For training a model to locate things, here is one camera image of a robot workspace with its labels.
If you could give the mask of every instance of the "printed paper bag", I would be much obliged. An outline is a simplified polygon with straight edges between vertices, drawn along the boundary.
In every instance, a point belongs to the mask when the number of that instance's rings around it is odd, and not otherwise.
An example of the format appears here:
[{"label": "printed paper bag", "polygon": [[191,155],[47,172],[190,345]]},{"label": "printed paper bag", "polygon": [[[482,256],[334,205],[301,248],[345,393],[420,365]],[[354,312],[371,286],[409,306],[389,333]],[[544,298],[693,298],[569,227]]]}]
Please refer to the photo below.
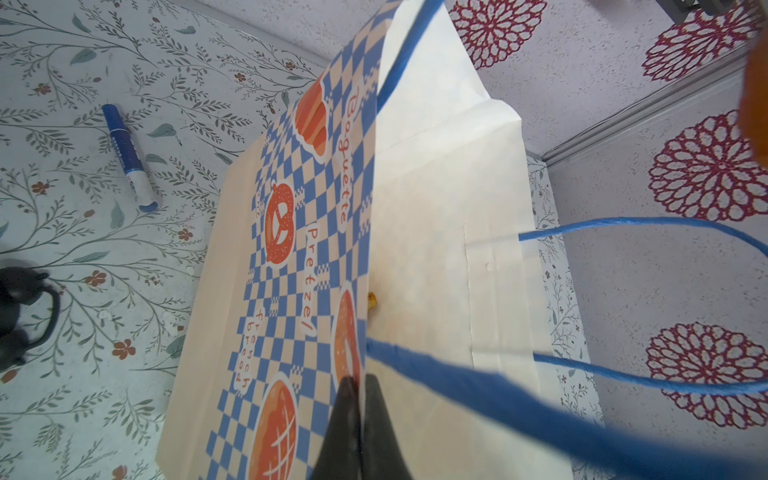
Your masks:
[{"label": "printed paper bag", "polygon": [[370,331],[547,391],[530,360],[538,256],[517,241],[533,227],[520,119],[489,99],[445,9],[377,108],[420,5],[385,3],[231,165],[158,448],[169,480],[309,478],[339,381],[364,389],[366,367],[417,478],[570,475],[366,363]]}]

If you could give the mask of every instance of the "blue marker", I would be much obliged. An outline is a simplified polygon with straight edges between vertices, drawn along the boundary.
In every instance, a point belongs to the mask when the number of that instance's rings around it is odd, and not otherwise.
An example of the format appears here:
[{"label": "blue marker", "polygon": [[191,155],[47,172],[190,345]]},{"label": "blue marker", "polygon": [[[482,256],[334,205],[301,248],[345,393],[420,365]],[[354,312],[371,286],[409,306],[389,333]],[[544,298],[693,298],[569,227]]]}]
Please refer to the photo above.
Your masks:
[{"label": "blue marker", "polygon": [[123,172],[128,177],[128,183],[131,184],[131,189],[136,195],[139,210],[147,213],[154,212],[160,205],[155,199],[147,172],[144,171],[144,165],[136,155],[134,145],[131,143],[131,134],[125,128],[118,108],[112,104],[106,104],[101,106],[101,110],[104,112],[104,119],[107,121],[109,134],[123,166]]}]

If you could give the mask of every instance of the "bread illustration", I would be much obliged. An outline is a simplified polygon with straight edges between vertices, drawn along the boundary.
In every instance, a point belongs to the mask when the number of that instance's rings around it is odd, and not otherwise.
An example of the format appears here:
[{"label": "bread illustration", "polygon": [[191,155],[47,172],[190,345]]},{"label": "bread illustration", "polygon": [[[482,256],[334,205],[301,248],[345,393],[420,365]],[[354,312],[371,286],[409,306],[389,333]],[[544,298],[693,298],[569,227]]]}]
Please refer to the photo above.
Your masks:
[{"label": "bread illustration", "polygon": [[342,290],[339,313],[333,325],[333,364],[337,384],[346,376],[352,376],[355,384],[360,384],[362,367],[357,348],[357,318],[351,288]]},{"label": "bread illustration", "polygon": [[287,480],[298,433],[296,397],[288,378],[279,372],[261,402],[248,480]]},{"label": "bread illustration", "polygon": [[322,78],[318,78],[299,100],[293,126],[296,135],[310,153],[318,157],[318,160],[326,157],[330,150],[327,145],[328,107],[323,100]]},{"label": "bread illustration", "polygon": [[274,184],[264,212],[266,261],[281,265],[293,252],[296,222],[293,219],[293,189],[288,184]]}]

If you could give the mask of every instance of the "red flower pattern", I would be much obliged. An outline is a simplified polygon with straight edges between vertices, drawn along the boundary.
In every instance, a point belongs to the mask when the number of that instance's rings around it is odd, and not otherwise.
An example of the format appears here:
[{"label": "red flower pattern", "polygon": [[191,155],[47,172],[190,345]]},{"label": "red flower pattern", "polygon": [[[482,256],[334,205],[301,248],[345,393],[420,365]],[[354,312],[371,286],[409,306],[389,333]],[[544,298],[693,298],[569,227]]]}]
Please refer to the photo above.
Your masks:
[{"label": "red flower pattern", "polygon": [[458,0],[450,15],[475,68],[483,68],[519,50],[546,7],[544,0]]},{"label": "red flower pattern", "polygon": [[[765,348],[750,342],[743,333],[700,323],[662,329],[645,350],[646,364],[655,379],[690,383],[756,382],[768,379]],[[662,392],[678,408],[718,426],[747,429],[768,421],[768,396],[739,396]]]},{"label": "red flower pattern", "polygon": [[31,186],[32,193],[37,195],[45,195],[46,190],[51,188],[51,184],[38,182]]},{"label": "red flower pattern", "polygon": [[128,475],[128,467],[125,465],[120,465],[115,470],[112,470],[113,480],[124,480],[126,475]]},{"label": "red flower pattern", "polygon": [[757,35],[760,7],[756,2],[737,0],[725,14],[710,17],[697,10],[682,25],[673,25],[645,52],[644,75],[672,81],[722,57]]},{"label": "red flower pattern", "polygon": [[34,88],[35,93],[38,95],[45,95],[52,92],[51,86],[48,84],[38,84],[37,87]]},{"label": "red flower pattern", "polygon": [[753,159],[737,118],[736,110],[707,117],[654,158],[648,187],[668,212],[712,221],[768,214],[768,171]]},{"label": "red flower pattern", "polygon": [[91,286],[99,286],[107,281],[107,274],[98,270],[94,270],[94,272],[90,276],[86,276],[83,281],[90,284]]},{"label": "red flower pattern", "polygon": [[179,236],[179,240],[183,240],[183,241],[185,241],[185,242],[189,241],[189,239],[190,239],[190,238],[194,237],[194,235],[192,234],[192,232],[190,232],[190,231],[189,231],[189,230],[187,230],[186,228],[185,228],[185,229],[183,229],[183,230],[179,230],[179,231],[177,232],[177,234],[178,234],[178,236]]},{"label": "red flower pattern", "polygon": [[129,355],[136,355],[136,347],[131,346],[131,341],[126,339],[124,342],[115,342],[112,355],[120,360],[125,360]]}]

